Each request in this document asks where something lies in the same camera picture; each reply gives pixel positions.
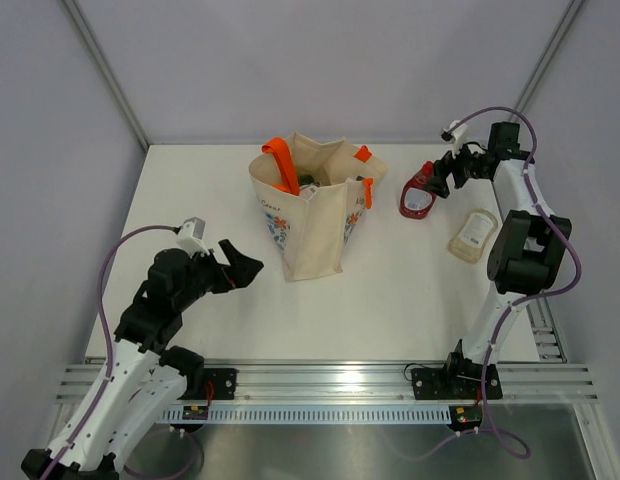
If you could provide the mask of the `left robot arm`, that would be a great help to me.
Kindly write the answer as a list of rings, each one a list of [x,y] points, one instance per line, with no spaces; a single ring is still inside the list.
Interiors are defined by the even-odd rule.
[[[225,263],[212,251],[172,248],[155,255],[81,404],[46,448],[23,459],[28,478],[116,479],[159,415],[203,391],[204,358],[170,343],[182,315],[206,294],[248,287],[264,267],[229,240],[219,245]]]

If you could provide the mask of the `green dish soap bottle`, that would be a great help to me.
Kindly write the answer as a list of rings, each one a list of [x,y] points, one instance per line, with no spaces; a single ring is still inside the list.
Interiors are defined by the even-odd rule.
[[[310,185],[315,182],[315,179],[310,174],[304,174],[298,176],[298,182],[301,186]]]

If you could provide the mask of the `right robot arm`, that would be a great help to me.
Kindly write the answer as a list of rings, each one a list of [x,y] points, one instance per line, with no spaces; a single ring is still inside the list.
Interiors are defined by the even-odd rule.
[[[456,397],[498,380],[502,344],[525,304],[554,284],[572,231],[570,220],[555,215],[535,189],[536,151],[521,148],[519,124],[493,124],[480,152],[470,149],[466,130],[460,120],[442,132],[451,148],[435,161],[427,191],[446,198],[470,179],[489,180],[504,188],[510,209],[488,256],[491,285],[482,309],[434,376],[436,390]]]

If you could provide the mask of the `canvas bag orange handles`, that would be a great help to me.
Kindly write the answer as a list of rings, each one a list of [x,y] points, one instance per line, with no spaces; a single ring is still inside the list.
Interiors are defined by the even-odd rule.
[[[342,271],[342,252],[363,214],[372,208],[388,168],[365,146],[346,139],[319,143],[300,133],[274,137],[249,165],[249,176],[266,226],[282,255],[288,282]],[[298,176],[321,186],[299,197]],[[356,176],[365,177],[356,181]]]

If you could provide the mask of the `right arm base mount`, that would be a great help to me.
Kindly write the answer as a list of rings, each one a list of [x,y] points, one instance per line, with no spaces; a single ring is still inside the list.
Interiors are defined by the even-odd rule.
[[[452,373],[449,369],[416,367],[410,370],[411,384],[416,400],[500,400],[503,391],[498,372],[489,365],[485,387],[481,383],[482,366],[470,364]]]

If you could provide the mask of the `red dish soap bottle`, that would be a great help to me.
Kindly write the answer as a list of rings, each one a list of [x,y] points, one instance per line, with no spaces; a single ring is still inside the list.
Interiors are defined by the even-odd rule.
[[[435,202],[435,196],[425,190],[428,180],[434,174],[434,164],[426,161],[403,187],[399,212],[409,219],[421,220],[427,217]]]

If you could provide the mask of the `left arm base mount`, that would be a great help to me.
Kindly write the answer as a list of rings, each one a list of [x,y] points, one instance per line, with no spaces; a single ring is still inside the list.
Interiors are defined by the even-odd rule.
[[[236,369],[205,367],[187,375],[186,390],[180,400],[233,400],[236,384]]]

